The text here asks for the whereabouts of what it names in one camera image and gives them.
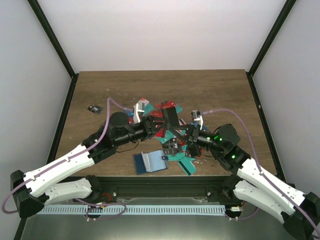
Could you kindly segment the blue leather card holder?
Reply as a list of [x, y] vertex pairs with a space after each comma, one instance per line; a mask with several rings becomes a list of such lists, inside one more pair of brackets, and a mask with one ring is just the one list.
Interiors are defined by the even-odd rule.
[[134, 154], [133, 162], [137, 175], [155, 173], [169, 168], [168, 157], [163, 150]]

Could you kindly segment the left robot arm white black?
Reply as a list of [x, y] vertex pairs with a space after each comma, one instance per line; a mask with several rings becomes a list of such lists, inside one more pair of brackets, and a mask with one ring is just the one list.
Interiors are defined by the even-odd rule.
[[64, 179], [111, 157], [121, 145], [151, 139], [168, 122], [166, 118], [148, 115], [130, 124], [124, 112], [107, 114], [105, 125], [67, 154], [36, 170], [17, 170], [10, 175], [16, 213], [20, 218], [28, 218], [47, 205], [66, 200], [97, 202], [102, 196], [97, 177], [88, 175], [69, 182]]

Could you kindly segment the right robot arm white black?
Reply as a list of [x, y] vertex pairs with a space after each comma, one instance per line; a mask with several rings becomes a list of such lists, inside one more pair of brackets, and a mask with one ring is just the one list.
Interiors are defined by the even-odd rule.
[[225, 200], [232, 202], [237, 198], [256, 206], [277, 219], [296, 240], [320, 237], [319, 196], [297, 190], [261, 167], [238, 146], [240, 137], [231, 124], [222, 125], [214, 132], [192, 124], [171, 126], [169, 130], [187, 146], [191, 156], [199, 156], [201, 149], [210, 151], [232, 173], [222, 188]]

